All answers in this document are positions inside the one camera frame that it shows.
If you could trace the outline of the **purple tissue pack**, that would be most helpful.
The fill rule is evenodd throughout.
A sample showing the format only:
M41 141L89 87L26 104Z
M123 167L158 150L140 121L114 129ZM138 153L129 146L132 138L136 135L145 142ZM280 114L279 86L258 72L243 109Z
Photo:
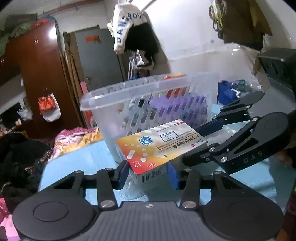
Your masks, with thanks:
M161 96L149 101L152 107L150 120L160 125L175 120L182 120L192 128L198 128L208 120L208 103L205 96L187 93L177 97Z

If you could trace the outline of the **black clothing pile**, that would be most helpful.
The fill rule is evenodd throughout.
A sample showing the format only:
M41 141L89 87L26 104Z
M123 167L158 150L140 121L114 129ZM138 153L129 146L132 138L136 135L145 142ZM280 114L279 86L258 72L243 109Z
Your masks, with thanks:
M1 137L1 197L10 213L38 192L52 148L22 133Z

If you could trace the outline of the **dark red wooden wardrobe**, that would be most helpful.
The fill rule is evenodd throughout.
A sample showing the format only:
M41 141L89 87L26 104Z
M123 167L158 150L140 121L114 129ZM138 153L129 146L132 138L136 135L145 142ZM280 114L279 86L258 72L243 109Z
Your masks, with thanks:
M17 38L10 38L1 57L1 83L20 74L33 113L34 138L55 137L62 130L83 126L80 111L68 84L68 74L55 21L41 24ZM38 98L52 93L61 117L51 123L39 111Z

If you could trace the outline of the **white plastic basket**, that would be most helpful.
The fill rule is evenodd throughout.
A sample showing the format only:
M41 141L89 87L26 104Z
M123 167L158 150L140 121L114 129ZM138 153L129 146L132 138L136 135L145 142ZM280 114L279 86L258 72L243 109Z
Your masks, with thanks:
M217 101L218 82L219 75L212 72L154 75L88 92L80 109L92 112L114 161L120 163L118 138L178 119L192 128L205 124Z

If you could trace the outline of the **olive hanging bag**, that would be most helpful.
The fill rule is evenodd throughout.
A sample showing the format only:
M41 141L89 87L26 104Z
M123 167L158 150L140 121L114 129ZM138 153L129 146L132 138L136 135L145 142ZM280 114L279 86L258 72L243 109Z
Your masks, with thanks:
M273 34L256 1L211 1L209 17L218 38L225 44L261 51L263 36Z

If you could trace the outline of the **pink floral blanket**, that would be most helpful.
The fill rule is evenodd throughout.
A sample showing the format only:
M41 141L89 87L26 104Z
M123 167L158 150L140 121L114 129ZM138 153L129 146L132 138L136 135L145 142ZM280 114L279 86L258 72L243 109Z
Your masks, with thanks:
M99 129L76 127L71 130L62 130L55 138L53 152L49 161L72 152L68 148L70 144L78 144L86 134L96 131L99 131Z

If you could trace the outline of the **orange white hanging bag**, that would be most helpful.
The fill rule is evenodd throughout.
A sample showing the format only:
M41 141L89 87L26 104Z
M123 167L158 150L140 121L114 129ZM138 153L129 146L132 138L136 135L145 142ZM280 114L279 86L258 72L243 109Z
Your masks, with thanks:
M52 93L39 97L38 104L40 114L48 123L56 121L61 117L61 111L58 102Z

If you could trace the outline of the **orange white medicine box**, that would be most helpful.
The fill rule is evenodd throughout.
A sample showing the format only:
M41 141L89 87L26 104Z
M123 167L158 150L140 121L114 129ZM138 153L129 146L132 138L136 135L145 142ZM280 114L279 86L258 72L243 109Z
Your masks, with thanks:
M207 140L182 120L174 120L115 140L119 156L130 164L137 185L165 174L167 162L179 162L189 151L198 151Z

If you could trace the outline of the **black television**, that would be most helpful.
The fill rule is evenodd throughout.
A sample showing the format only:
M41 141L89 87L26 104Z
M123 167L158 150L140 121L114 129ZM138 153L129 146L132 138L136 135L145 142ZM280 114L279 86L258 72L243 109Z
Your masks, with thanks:
M18 111L22 109L20 103L15 104L8 110L4 111L1 114L1 123L8 129L11 129L15 126L15 122L18 121L21 117L18 114Z

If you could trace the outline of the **white black hanging jacket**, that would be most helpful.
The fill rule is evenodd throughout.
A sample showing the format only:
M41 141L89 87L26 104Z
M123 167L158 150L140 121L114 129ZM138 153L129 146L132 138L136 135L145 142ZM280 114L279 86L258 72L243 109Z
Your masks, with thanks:
M159 48L154 32L144 12L130 3L116 4L113 20L107 24L114 39L113 49L117 55L128 51L143 51L144 63L154 63Z

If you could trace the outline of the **grey metal door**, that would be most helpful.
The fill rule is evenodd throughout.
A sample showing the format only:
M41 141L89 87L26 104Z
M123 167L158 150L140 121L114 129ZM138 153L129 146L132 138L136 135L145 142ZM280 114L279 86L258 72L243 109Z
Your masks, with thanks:
M114 52L114 38L108 29L93 27L74 35L88 91L125 80L122 61Z

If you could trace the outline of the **yellow patterned blanket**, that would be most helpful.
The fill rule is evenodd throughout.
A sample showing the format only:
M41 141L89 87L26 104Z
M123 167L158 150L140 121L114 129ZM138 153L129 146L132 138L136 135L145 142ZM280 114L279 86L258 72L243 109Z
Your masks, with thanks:
M103 137L102 137L102 134L100 131L88 133L82 138L82 140L78 144L70 144L68 146L68 148L70 151L75 151L75 150L80 149L82 147L91 145L95 142L99 142L102 139L103 139Z

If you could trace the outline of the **blue tote bag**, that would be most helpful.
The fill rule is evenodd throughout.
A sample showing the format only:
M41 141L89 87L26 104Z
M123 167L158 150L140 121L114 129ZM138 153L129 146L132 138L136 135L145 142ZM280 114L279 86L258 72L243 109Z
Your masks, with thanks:
M217 103L228 105L240 99L245 93L245 85L245 80L235 80L233 82L222 80L218 83Z

